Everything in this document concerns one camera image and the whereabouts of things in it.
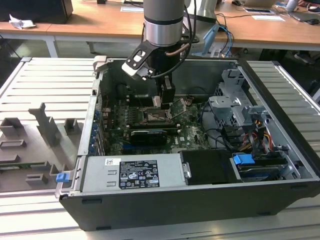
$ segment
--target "blue cable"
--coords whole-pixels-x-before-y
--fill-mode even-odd
[[[225,29],[223,26],[221,26],[221,25],[219,25],[220,26],[220,28],[222,28],[225,32],[226,32],[226,34],[228,34],[228,37],[229,37],[229,48],[228,48],[228,51],[226,51],[226,56],[228,56],[228,54],[229,54],[229,52],[231,51],[231,46],[232,46],[232,38],[231,38],[231,34],[230,34],[230,32],[227,30],[227,29]]]

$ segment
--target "metal cylinder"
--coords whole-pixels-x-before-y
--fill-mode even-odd
[[[184,0],[144,0],[146,40],[167,47],[176,44],[182,36]]]

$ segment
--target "motherboard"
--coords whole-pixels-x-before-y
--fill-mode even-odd
[[[176,97],[169,109],[118,99],[104,109],[105,152],[118,156],[210,149],[199,121],[202,107],[187,97]]]

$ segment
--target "sticker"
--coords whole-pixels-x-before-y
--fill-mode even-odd
[[[140,189],[160,187],[157,160],[120,161],[119,188]]]
[[[121,158],[106,158],[104,165],[120,165]]]

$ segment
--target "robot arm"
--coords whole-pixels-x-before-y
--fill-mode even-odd
[[[145,41],[129,56],[122,69],[132,78],[155,79],[161,108],[169,108],[175,94],[172,72],[187,58],[195,37],[185,0],[144,0]],[[183,35],[184,8],[189,34]],[[180,60],[180,53],[186,51]]]
[[[134,79],[138,77],[144,80],[153,79],[179,62],[179,53],[182,52],[179,50],[182,44],[188,44],[190,41],[190,39],[182,40],[184,5],[184,0],[143,2],[145,41],[123,64],[122,69],[128,75]]]

